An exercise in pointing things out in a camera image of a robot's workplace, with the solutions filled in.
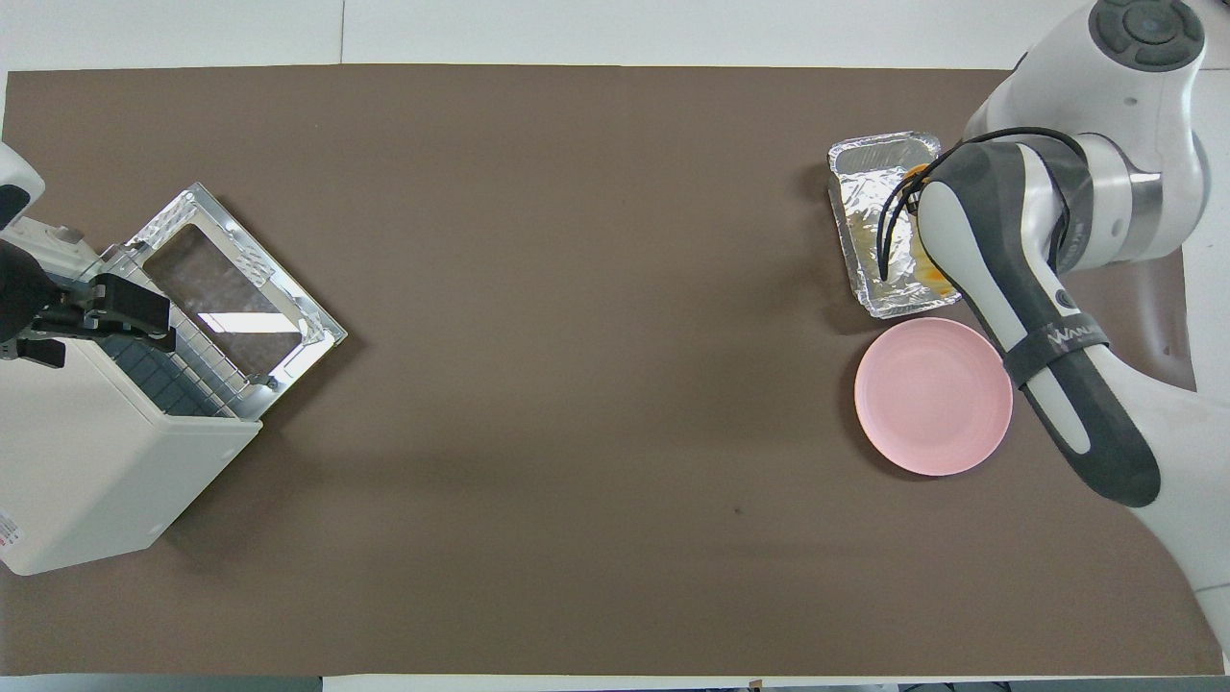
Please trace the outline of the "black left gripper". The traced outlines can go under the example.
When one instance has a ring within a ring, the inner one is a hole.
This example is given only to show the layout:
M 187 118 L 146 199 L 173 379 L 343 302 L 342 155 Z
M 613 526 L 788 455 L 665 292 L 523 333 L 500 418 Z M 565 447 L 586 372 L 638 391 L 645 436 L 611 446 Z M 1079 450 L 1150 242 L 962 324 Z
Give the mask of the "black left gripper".
M 84 323 L 86 284 L 49 275 L 34 254 L 6 240 L 1 250 L 1 358 L 62 369 L 65 345 L 58 336 L 91 340 Z M 91 320 L 102 334 L 139 340 L 157 352 L 176 350 L 172 304 L 165 295 L 114 275 L 91 280 Z

